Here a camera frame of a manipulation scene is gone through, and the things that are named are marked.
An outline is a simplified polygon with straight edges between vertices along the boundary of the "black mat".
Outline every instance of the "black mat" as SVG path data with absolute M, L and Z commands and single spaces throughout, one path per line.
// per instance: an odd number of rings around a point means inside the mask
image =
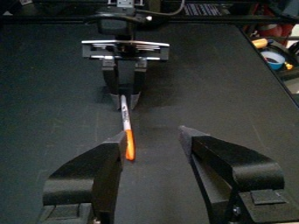
M 299 111 L 235 26 L 171 24 L 137 33 L 171 44 L 149 63 L 131 113 L 136 161 L 125 162 L 116 224 L 208 223 L 177 141 L 185 125 L 275 159 L 299 201 Z M 7 26 L 1 33 L 0 223 L 35 223 L 43 183 L 69 159 L 121 130 L 100 63 L 80 57 L 93 26 Z

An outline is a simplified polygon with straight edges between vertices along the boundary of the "gripper jaw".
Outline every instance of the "gripper jaw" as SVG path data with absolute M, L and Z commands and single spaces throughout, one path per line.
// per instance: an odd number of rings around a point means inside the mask
M 299 210 L 275 160 L 184 126 L 180 142 L 211 224 L 298 223 Z

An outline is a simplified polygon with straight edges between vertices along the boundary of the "screw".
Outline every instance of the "screw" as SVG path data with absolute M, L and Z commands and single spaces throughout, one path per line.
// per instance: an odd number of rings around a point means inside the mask
M 235 216 L 240 216 L 240 208 L 239 208 L 239 206 L 234 206 L 232 213 L 235 214 Z

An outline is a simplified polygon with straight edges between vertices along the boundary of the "cable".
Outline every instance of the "cable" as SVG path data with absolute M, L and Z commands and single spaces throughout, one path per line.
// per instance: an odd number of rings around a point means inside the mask
M 149 11 L 149 10 L 136 10 L 136 12 L 141 13 L 141 14 L 147 14 L 148 16 L 157 16 L 157 17 L 172 17 L 176 16 L 184 7 L 184 2 L 185 0 L 181 0 L 181 5 L 179 10 L 173 11 L 173 12 L 167 12 L 167 13 L 161 13 L 161 12 L 155 12 L 155 11 Z

